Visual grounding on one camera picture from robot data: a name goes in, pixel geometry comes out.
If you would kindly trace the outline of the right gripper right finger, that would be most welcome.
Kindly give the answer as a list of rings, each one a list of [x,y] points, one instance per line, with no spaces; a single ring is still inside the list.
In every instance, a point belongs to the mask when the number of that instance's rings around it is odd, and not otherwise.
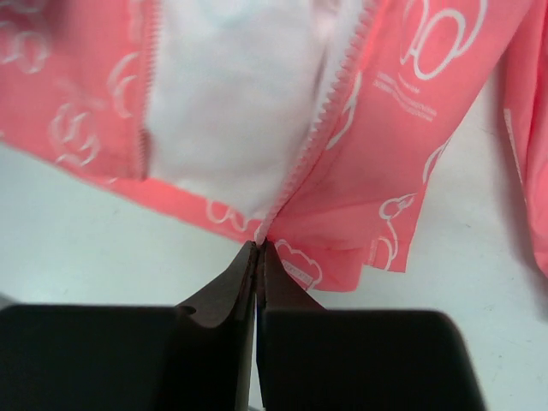
[[[460,331],[433,310],[329,310],[276,247],[257,269],[256,360],[267,410],[482,410]]]

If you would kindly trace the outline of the pink hooded kids jacket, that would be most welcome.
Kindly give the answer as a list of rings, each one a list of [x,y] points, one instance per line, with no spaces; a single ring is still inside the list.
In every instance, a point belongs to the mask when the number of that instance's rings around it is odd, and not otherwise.
[[[500,59],[545,269],[544,1],[4,1],[1,135],[346,292],[366,265],[405,270],[432,171]]]

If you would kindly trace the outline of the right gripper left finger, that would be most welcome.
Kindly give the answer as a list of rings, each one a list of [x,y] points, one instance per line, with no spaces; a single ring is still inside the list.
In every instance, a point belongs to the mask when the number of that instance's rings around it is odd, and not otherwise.
[[[258,257],[174,306],[4,307],[2,409],[247,409]]]

